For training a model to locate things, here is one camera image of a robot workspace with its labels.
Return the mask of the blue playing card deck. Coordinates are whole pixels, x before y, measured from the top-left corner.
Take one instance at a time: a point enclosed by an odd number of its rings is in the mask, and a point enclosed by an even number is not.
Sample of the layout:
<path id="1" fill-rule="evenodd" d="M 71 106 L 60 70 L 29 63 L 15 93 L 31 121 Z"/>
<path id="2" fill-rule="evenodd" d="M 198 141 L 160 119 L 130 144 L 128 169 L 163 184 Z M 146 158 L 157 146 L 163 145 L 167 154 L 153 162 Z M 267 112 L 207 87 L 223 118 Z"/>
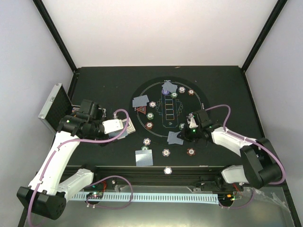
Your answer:
<path id="1" fill-rule="evenodd" d="M 108 134 L 109 138 L 116 138 L 117 140 L 119 139 L 123 139 L 124 137 L 127 136 L 127 134 L 124 134 L 124 131 L 123 133 L 121 133 L 123 130 L 118 130 L 118 131 L 115 131 L 115 132 L 111 132 Z"/>

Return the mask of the red poker chip stack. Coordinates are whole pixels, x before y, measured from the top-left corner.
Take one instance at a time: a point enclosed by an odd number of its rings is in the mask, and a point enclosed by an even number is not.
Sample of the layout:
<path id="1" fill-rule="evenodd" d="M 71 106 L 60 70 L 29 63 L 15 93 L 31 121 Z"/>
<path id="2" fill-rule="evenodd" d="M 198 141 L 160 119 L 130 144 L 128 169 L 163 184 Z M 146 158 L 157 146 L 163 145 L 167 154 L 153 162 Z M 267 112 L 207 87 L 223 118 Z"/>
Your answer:
<path id="1" fill-rule="evenodd" d="M 195 150 L 193 149 L 193 148 L 188 148 L 187 149 L 187 154 L 189 155 L 189 156 L 193 156 L 193 155 L 195 155 Z"/>

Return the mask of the dealt blue card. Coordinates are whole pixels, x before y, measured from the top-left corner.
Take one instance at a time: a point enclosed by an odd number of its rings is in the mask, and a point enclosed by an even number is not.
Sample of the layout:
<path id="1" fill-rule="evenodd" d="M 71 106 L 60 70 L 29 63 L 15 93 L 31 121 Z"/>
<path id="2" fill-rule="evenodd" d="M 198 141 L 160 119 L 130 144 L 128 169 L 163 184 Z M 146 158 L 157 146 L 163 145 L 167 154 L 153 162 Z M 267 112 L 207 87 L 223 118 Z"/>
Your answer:
<path id="1" fill-rule="evenodd" d="M 146 106 L 149 100 L 146 99 L 133 99 L 132 100 L 132 107 L 141 107 Z"/>
<path id="2" fill-rule="evenodd" d="M 176 92 L 178 86 L 175 85 L 175 84 L 172 84 L 171 82 L 165 82 L 163 85 L 162 85 L 162 89 L 163 90 L 166 90 L 170 93 L 173 93 L 173 92 Z"/>
<path id="3" fill-rule="evenodd" d="M 136 166 L 153 166 L 152 150 L 136 150 L 135 151 Z"/>
<path id="4" fill-rule="evenodd" d="M 169 145 L 172 145 L 172 144 L 178 144 L 178 145 L 183 145 L 184 141 L 180 138 L 176 139 L 176 140 L 167 140 L 168 144 Z"/>

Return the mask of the red chip mat top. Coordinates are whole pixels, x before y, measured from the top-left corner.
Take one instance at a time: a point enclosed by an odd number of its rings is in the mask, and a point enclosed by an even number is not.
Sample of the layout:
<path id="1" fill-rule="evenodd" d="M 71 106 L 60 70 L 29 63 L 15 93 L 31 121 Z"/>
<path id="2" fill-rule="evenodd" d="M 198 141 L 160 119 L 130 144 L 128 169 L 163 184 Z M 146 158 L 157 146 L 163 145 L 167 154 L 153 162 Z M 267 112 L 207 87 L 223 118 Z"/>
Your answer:
<path id="1" fill-rule="evenodd" d="M 194 93 L 195 93 L 194 90 L 192 90 L 192 89 L 188 90 L 188 94 L 189 94 L 190 96 L 193 96 Z"/>

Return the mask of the blue poker chip stack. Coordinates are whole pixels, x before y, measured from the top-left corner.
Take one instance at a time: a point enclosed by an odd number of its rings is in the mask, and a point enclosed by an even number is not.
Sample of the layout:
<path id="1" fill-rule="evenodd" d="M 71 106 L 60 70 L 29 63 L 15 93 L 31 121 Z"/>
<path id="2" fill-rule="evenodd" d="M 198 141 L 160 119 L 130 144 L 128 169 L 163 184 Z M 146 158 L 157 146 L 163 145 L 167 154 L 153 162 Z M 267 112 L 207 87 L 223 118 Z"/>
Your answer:
<path id="1" fill-rule="evenodd" d="M 162 151 L 162 155 L 163 155 L 164 157 L 168 157 L 168 156 L 170 155 L 170 150 L 169 150 L 169 149 L 164 149 L 164 150 Z"/>

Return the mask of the red triangular dealer button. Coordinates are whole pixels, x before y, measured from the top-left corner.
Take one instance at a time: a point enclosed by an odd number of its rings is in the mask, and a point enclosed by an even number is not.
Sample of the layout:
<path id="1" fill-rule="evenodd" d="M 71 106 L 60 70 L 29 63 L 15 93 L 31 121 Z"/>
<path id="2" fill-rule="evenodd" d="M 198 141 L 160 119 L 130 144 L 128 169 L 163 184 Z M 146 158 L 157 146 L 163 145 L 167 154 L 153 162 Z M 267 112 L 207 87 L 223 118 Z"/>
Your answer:
<path id="1" fill-rule="evenodd" d="M 146 114 L 147 106 L 140 106 L 136 109 L 137 112 Z"/>

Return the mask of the dealt blue card top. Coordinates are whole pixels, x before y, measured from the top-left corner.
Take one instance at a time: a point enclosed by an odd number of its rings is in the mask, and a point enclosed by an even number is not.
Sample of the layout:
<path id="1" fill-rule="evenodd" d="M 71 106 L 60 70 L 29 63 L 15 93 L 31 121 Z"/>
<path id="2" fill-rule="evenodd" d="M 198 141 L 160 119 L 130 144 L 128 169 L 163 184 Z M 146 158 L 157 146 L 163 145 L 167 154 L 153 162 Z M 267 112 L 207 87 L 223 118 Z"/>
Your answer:
<path id="1" fill-rule="evenodd" d="M 175 84 L 172 84 L 171 82 L 165 82 L 163 85 L 162 85 L 162 89 L 163 90 L 166 90 L 170 93 L 173 93 L 173 92 L 176 92 L 178 86 L 175 85 Z"/>

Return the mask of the purple round blind button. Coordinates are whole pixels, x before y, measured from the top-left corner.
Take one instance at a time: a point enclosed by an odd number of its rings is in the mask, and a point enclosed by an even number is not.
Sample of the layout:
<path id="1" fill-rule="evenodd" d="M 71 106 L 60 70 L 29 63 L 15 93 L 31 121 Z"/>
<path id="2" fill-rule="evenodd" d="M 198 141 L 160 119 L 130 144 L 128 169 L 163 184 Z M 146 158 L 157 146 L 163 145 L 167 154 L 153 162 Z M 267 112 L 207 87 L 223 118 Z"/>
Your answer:
<path id="1" fill-rule="evenodd" d="M 167 94 L 168 94 L 167 90 L 162 90 L 161 93 L 162 93 L 163 95 L 167 95 Z"/>

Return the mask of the white chip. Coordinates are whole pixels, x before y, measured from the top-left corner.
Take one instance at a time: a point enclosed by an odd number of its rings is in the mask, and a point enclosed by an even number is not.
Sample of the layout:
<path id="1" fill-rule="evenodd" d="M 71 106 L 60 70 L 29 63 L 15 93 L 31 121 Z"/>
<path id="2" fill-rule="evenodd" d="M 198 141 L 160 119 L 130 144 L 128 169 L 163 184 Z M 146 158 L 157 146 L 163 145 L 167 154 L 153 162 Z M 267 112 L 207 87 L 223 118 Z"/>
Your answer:
<path id="1" fill-rule="evenodd" d="M 168 167 L 168 166 L 167 166 L 167 167 L 164 168 L 163 171 L 164 171 L 164 174 L 166 174 L 166 175 L 172 174 L 172 169 L 171 169 L 171 167 Z"/>

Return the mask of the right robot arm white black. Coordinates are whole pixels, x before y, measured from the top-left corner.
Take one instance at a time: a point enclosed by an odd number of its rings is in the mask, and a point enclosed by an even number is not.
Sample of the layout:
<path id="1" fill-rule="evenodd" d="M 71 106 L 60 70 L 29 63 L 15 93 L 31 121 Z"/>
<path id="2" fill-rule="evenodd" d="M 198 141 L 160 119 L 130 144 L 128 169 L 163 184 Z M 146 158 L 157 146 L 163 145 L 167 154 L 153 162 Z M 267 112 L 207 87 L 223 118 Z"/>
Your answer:
<path id="1" fill-rule="evenodd" d="M 204 139 L 241 158 L 241 165 L 226 167 L 216 177 L 215 185 L 221 191 L 227 190 L 233 183 L 249 184 L 260 189 L 268 184 L 281 184 L 286 179 L 285 169 L 274 155 L 274 148 L 268 139 L 248 138 L 225 125 L 213 123 L 206 110 L 190 113 L 177 137 L 188 142 Z"/>

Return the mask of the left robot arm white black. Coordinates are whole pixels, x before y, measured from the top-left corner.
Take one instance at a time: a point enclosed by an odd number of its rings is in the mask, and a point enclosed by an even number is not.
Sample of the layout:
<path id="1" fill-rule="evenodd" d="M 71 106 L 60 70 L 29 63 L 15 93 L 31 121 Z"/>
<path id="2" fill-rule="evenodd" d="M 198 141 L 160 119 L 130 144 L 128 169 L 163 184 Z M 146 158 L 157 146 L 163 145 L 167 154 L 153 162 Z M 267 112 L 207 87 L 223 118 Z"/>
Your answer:
<path id="1" fill-rule="evenodd" d="M 67 202 L 82 188 L 96 189 L 101 185 L 101 176 L 88 168 L 79 169 L 62 183 L 60 179 L 80 143 L 107 144 L 126 131 L 129 116 L 125 121 L 120 120 L 118 112 L 127 113 L 118 109 L 113 118 L 108 119 L 99 104 L 83 100 L 77 111 L 60 120 L 53 145 L 40 170 L 27 187 L 20 187 L 17 191 L 17 198 L 27 209 L 28 220 L 31 213 L 56 220 Z"/>

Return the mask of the white card box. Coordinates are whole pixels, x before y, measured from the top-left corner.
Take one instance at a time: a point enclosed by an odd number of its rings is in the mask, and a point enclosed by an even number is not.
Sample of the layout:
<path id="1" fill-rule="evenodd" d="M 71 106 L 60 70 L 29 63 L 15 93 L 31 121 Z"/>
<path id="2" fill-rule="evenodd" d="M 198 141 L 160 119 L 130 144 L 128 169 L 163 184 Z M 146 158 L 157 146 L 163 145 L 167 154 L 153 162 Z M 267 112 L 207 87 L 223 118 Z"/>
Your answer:
<path id="1" fill-rule="evenodd" d="M 126 130 L 124 131 L 124 134 L 131 134 L 131 133 L 134 133 L 136 130 L 135 130 L 135 127 L 131 121 L 131 119 L 129 118 L 129 121 L 128 121 L 128 125 L 127 125 L 127 128 Z"/>

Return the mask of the round black poker mat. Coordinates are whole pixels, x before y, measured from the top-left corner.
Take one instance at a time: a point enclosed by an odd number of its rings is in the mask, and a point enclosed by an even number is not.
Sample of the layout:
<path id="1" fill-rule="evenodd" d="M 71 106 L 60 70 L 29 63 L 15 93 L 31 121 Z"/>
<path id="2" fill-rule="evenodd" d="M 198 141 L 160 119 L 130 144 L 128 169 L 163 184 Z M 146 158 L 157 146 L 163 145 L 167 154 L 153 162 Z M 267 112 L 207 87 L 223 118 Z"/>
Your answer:
<path id="1" fill-rule="evenodd" d="M 171 93 L 167 95 L 161 93 L 164 82 L 169 81 L 179 87 L 186 89 L 181 94 L 176 90 L 178 96 L 172 98 Z M 190 96 L 188 90 L 194 90 L 194 95 Z M 149 102 L 146 104 L 146 114 L 136 111 L 137 107 L 132 107 L 130 102 L 129 116 L 134 124 L 136 133 L 142 138 L 149 138 L 152 143 L 167 145 L 168 134 L 170 131 L 180 131 L 179 125 L 187 123 L 187 116 L 200 109 L 209 107 L 209 101 L 205 93 L 194 83 L 178 77 L 158 77 L 148 80 L 140 85 L 132 95 L 132 99 L 138 96 L 147 95 Z M 154 108 L 149 106 L 150 102 L 156 102 Z M 153 113 L 154 119 L 148 120 L 147 113 Z M 152 129 L 145 127 L 147 122 L 153 123 Z"/>

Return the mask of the aluminium poker chip case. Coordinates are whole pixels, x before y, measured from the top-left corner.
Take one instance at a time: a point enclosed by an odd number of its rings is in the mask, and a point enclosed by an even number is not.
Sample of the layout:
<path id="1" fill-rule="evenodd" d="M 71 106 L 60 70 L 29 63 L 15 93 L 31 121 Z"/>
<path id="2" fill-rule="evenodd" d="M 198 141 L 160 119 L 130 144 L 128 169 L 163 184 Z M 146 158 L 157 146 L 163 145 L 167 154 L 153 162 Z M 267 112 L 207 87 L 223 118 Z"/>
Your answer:
<path id="1" fill-rule="evenodd" d="M 79 108 L 73 105 L 61 83 L 55 84 L 38 118 L 53 133 L 67 132 L 71 136 L 89 140 L 107 140 L 102 125 L 107 120 L 106 111 L 93 101 L 84 99 Z"/>

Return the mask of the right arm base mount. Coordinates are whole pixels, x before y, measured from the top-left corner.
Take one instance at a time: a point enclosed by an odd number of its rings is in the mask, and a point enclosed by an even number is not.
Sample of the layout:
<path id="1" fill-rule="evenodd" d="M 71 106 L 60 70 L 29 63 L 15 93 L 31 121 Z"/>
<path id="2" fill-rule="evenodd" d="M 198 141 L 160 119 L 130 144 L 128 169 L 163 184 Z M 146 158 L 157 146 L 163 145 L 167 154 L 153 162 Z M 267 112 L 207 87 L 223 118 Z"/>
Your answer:
<path id="1" fill-rule="evenodd" d="M 232 204 L 243 196 L 243 186 L 238 183 L 226 183 L 219 175 L 203 175 L 196 184 L 201 191 L 217 194 L 220 206 L 230 208 Z"/>

